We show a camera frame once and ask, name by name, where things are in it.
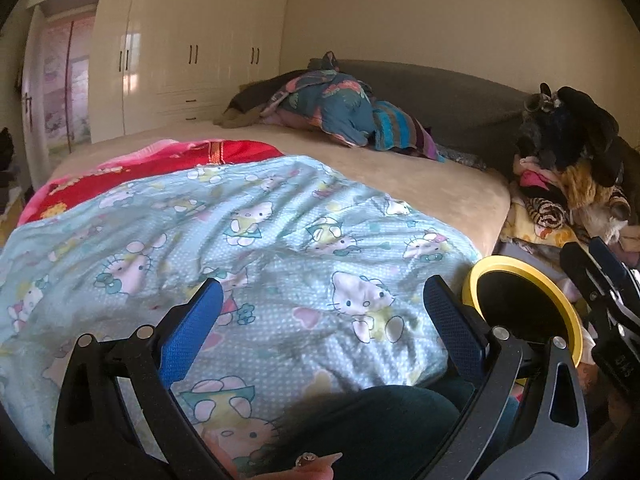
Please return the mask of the teal floral crumpled quilt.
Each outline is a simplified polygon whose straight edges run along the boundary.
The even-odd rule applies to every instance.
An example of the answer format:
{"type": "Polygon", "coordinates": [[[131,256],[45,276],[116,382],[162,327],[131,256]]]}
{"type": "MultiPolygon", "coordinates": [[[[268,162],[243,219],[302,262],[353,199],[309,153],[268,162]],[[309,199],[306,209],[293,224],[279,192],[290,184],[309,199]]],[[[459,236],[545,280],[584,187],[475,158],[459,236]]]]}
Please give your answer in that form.
{"type": "Polygon", "coordinates": [[[261,118],[285,112],[347,146],[366,146],[375,132],[372,103],[362,83],[345,74],[332,51],[318,70],[288,81],[266,103],[261,118]]]}

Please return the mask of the yellow rimmed black trash bin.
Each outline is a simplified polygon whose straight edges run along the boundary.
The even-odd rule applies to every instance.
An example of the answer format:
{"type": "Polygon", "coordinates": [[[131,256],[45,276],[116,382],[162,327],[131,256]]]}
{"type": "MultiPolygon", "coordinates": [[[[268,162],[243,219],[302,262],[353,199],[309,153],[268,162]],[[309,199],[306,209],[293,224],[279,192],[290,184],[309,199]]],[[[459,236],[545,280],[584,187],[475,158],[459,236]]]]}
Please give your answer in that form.
{"type": "Polygon", "coordinates": [[[462,301],[489,326],[502,326],[520,339],[544,344],[559,336],[575,365],[582,359],[582,323],[566,296],[547,275],[507,256],[480,259],[469,270],[462,301]]]}

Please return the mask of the red pink blanket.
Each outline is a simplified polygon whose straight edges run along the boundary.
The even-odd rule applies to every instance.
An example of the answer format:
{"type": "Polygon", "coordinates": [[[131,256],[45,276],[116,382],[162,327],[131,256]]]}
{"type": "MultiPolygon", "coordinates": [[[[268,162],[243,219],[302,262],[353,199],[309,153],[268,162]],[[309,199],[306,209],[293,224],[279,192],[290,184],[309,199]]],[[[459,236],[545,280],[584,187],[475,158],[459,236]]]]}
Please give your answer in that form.
{"type": "Polygon", "coordinates": [[[201,166],[262,162],[281,155],[274,146],[257,141],[158,141],[142,150],[110,159],[81,174],[69,174],[51,180],[35,192],[18,223],[22,226],[55,217],[129,181],[201,166]]]}

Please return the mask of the white open door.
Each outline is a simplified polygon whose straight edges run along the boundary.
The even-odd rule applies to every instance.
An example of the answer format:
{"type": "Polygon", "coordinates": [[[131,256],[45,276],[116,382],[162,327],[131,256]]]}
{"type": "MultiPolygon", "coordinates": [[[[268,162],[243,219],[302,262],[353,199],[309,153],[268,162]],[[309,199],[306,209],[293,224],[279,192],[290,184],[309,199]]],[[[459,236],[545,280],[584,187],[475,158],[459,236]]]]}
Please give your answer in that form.
{"type": "Polygon", "coordinates": [[[44,131],[43,46],[46,19],[40,6],[32,8],[22,73],[22,107],[25,152],[32,187],[39,190],[49,179],[51,167],[44,131]]]}

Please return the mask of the light blue Hello Kitty quilt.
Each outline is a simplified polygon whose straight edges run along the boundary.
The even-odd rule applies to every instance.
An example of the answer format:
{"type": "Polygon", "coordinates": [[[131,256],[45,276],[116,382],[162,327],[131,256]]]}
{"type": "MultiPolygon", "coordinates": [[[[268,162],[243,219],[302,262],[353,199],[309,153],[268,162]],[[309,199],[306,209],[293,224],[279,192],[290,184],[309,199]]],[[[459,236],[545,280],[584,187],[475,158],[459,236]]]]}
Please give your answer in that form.
{"type": "Polygon", "coordinates": [[[306,156],[134,180],[6,242],[1,401],[52,463],[76,339],[156,324],[212,278],[220,319],[172,390],[251,474],[294,403],[441,375],[423,286],[438,275],[459,289],[479,258],[452,226],[306,156]]]}

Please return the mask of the beige bed mattress cover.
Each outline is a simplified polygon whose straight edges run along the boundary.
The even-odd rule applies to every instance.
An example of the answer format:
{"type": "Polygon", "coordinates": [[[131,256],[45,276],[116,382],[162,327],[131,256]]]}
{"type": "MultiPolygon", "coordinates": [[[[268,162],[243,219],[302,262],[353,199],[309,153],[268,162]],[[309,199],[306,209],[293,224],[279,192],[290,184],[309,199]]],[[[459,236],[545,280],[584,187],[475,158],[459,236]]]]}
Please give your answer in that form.
{"type": "Polygon", "coordinates": [[[480,171],[446,160],[434,162],[395,152],[348,148],[317,131],[251,125],[224,129],[211,122],[152,129],[85,145],[53,170],[60,178],[92,169],[160,140],[250,140],[268,143],[287,155],[306,155],[323,162],[350,180],[404,200],[414,209],[453,226],[484,256],[494,251],[510,208],[506,180],[495,171],[480,171]]]}

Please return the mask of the white glossy wardrobe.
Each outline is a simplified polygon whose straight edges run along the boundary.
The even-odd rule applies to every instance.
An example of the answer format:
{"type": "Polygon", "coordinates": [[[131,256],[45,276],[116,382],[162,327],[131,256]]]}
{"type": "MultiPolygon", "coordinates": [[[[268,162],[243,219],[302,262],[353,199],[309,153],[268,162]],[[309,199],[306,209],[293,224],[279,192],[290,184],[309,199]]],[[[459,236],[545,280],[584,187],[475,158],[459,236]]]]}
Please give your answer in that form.
{"type": "Polygon", "coordinates": [[[89,128],[99,143],[219,117],[239,86],[276,76],[288,0],[29,0],[96,7],[89,128]]]}

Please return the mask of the dark brown garment on bed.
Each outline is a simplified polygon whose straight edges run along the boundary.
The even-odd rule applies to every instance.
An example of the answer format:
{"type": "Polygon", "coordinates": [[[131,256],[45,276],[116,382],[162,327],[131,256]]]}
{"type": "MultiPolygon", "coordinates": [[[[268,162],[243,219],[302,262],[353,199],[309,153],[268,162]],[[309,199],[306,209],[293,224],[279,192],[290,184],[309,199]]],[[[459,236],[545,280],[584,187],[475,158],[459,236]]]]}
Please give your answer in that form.
{"type": "Polygon", "coordinates": [[[292,70],[270,79],[244,84],[214,124],[226,129],[242,128],[260,121],[260,113],[272,96],[306,70],[292,70]]]}

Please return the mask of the pile of clothes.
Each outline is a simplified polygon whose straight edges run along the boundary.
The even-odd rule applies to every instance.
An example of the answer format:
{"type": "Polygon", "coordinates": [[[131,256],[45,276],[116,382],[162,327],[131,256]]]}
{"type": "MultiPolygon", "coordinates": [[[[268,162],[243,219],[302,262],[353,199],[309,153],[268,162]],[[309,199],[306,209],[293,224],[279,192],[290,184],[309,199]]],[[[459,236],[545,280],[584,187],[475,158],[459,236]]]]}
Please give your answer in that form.
{"type": "Polygon", "coordinates": [[[638,255],[639,206],[623,185],[600,185],[592,170],[588,158],[560,171],[544,168],[535,156],[515,156],[511,206],[500,240],[560,249],[599,237],[624,254],[638,255]]]}

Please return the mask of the grey upholstered headboard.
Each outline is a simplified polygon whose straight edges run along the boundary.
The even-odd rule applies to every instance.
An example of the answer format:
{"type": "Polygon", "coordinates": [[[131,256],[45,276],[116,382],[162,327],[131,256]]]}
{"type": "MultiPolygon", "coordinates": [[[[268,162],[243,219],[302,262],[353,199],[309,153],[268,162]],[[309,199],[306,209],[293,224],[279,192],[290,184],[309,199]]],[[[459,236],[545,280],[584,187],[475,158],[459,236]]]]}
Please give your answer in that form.
{"type": "Polygon", "coordinates": [[[475,155],[505,177],[512,174],[527,94],[483,78],[413,64],[341,60],[363,81],[431,129],[444,148],[475,155]]]}

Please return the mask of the black plush toy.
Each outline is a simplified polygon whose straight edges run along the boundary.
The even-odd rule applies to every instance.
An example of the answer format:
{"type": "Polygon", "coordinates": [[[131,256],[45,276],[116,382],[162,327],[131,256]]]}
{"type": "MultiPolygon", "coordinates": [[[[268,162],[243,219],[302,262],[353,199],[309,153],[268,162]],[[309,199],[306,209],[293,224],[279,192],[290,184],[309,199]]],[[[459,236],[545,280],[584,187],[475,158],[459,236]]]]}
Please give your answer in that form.
{"type": "Polygon", "coordinates": [[[637,159],[617,120],[591,96],[567,86],[553,91],[545,82],[525,100],[516,145],[544,169],[564,171],[588,159],[593,180],[606,188],[625,184],[637,159]]]}

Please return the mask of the black bag on floor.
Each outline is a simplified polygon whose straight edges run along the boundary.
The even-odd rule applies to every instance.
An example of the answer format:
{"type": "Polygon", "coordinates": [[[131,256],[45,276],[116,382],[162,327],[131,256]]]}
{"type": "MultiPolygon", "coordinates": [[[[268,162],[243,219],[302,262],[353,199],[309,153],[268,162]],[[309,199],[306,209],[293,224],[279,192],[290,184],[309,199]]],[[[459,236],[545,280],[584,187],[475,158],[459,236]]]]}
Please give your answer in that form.
{"type": "Polygon", "coordinates": [[[1,206],[6,206],[9,200],[10,184],[14,177],[11,171],[15,148],[9,129],[4,127],[0,132],[0,198],[1,206]]]}

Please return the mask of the striped colourful blanket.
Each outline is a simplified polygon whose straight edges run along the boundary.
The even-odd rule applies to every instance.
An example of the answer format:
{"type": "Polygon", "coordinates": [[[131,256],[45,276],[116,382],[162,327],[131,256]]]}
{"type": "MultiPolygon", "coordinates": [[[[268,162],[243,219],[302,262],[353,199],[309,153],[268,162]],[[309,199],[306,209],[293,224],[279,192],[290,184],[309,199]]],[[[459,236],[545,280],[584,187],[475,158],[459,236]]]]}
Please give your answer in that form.
{"type": "Polygon", "coordinates": [[[414,116],[388,101],[375,101],[372,110],[375,130],[371,144],[377,151],[395,151],[436,162],[444,160],[430,127],[424,127],[414,116]]]}

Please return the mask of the pink Hello Kitty sliding door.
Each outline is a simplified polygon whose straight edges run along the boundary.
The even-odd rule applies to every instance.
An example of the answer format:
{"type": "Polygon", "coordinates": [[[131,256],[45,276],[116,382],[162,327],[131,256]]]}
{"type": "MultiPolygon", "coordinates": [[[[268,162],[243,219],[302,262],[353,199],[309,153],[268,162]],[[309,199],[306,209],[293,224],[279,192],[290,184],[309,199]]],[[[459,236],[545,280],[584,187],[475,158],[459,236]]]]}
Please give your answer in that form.
{"type": "Polygon", "coordinates": [[[93,13],[47,24],[43,31],[44,134],[51,158],[70,154],[91,140],[89,61],[93,13]]]}

